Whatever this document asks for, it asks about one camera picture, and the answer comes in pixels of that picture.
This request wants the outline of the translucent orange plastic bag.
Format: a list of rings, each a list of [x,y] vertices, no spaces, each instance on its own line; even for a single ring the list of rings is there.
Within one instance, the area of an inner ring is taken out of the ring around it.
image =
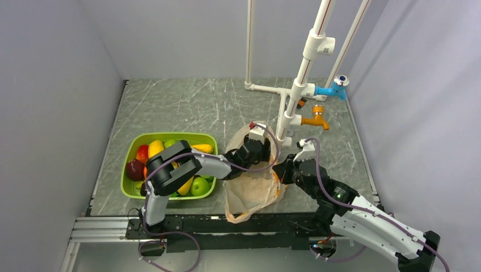
[[[252,165],[247,172],[233,168],[234,178],[226,179],[225,188],[225,216],[230,223],[238,224],[249,220],[256,212],[281,200],[284,196],[285,185],[281,184],[270,164],[277,164],[280,148],[277,146],[272,128],[267,125],[267,139],[271,143],[271,154],[268,162]],[[248,138],[249,125],[238,130],[227,145],[224,156],[234,163],[235,151]]]

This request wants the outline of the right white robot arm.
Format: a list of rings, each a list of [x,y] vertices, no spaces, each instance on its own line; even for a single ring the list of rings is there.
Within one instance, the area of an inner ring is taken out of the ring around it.
[[[291,154],[273,171],[283,184],[295,184],[316,200],[311,226],[319,235],[348,237],[395,263],[399,271],[431,271],[440,236],[415,230],[370,203],[355,189],[332,179],[314,159]]]

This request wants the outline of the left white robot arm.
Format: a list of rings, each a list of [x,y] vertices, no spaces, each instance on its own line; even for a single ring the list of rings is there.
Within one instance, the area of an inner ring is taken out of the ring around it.
[[[146,201],[142,208],[141,231],[149,238],[162,233],[166,208],[174,192],[195,175],[233,180],[252,166],[269,162],[269,139],[246,138],[239,148],[225,154],[213,155],[192,148],[182,140],[147,161]]]

